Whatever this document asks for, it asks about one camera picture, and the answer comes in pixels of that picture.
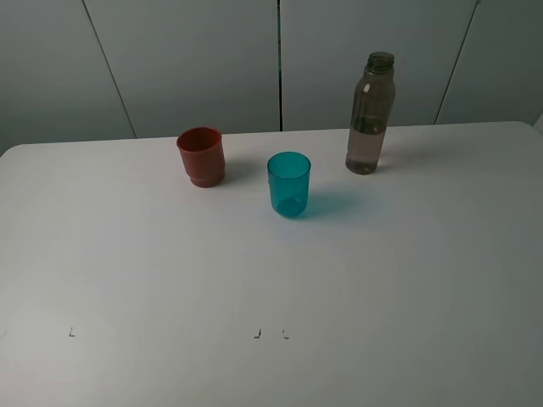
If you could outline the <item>red plastic cup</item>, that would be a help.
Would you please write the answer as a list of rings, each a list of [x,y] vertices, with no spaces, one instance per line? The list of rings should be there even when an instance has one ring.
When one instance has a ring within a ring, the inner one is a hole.
[[[190,181],[201,188],[215,187],[226,174],[222,134],[210,127],[196,127],[176,140],[184,169]]]

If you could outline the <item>smoky transparent water bottle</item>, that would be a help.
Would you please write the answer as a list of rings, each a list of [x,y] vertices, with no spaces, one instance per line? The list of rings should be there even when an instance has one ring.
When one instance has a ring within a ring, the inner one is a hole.
[[[356,85],[345,159],[355,174],[369,175],[378,167],[395,100],[394,63],[391,53],[371,53]]]

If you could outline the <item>teal transparent plastic cup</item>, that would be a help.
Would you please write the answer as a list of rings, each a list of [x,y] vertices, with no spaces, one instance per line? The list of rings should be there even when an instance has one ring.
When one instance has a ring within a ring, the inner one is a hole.
[[[307,206],[311,162],[302,153],[281,152],[267,162],[271,206],[283,217],[301,215]]]

